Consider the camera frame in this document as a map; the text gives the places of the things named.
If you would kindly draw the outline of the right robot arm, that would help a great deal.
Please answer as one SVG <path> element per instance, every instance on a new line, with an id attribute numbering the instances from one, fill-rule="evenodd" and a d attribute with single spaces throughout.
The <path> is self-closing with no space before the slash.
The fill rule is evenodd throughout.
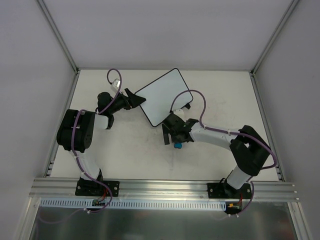
<path id="1" fill-rule="evenodd" d="M 201 142 L 232 153 L 236 167 L 221 183 L 209 188 L 210 198 L 239 198 L 242 187 L 260 173 L 267 158 L 272 155 L 270 147 L 249 125 L 236 131 L 218 129 L 205 126 L 197 119 L 183 120 L 172 112 L 162 122 L 162 131 L 165 145 Z"/>

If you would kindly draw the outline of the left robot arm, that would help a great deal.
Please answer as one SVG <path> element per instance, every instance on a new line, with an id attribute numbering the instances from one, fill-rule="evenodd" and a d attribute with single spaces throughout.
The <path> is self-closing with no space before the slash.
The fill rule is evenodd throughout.
<path id="1" fill-rule="evenodd" d="M 57 144 L 75 159 L 80 179 L 88 181 L 87 189 L 93 195 L 101 194 L 105 188 L 101 169 L 86 153 L 92 144 L 94 130 L 111 129 L 115 121 L 114 113 L 134 109 L 145 101 L 146 98 L 132 93 L 128 88 L 125 94 L 118 92 L 114 97 L 108 92 L 101 92 L 97 96 L 95 112 L 68 109 L 64 114 L 56 136 Z"/>

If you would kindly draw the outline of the blue whiteboard eraser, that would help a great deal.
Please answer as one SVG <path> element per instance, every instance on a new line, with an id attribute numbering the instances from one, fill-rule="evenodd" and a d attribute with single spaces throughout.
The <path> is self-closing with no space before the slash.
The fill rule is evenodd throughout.
<path id="1" fill-rule="evenodd" d="M 175 148 L 175 149 L 181 149 L 182 147 L 183 147 L 183 144 L 182 143 L 174 143 L 173 144 L 173 147 Z"/>

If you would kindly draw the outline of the white whiteboard black frame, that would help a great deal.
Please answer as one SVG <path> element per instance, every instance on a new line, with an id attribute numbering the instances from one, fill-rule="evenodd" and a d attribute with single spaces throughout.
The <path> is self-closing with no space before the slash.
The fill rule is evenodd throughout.
<path id="1" fill-rule="evenodd" d="M 170 109 L 181 109 L 194 97 L 180 70 L 174 68 L 135 92 L 146 101 L 140 105 L 152 127 L 157 127 L 170 114 Z"/>

